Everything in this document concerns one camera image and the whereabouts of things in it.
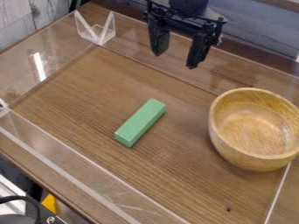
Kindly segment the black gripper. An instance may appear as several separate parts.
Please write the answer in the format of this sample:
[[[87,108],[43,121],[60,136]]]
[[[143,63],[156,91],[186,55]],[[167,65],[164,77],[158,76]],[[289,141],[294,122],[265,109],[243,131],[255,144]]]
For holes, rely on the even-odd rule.
[[[170,46],[170,30],[193,35],[186,66],[190,69],[206,60],[211,44],[221,42],[227,19],[211,7],[210,0],[147,0],[150,44],[155,56]]]

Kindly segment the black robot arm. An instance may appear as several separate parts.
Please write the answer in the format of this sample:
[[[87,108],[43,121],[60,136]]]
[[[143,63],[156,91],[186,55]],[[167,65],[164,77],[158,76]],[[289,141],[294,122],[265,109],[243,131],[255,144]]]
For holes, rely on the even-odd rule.
[[[146,19],[151,50],[160,56],[170,47],[171,32],[191,38],[186,66],[206,60],[210,49],[221,43],[227,19],[209,6],[210,0],[147,0]]]

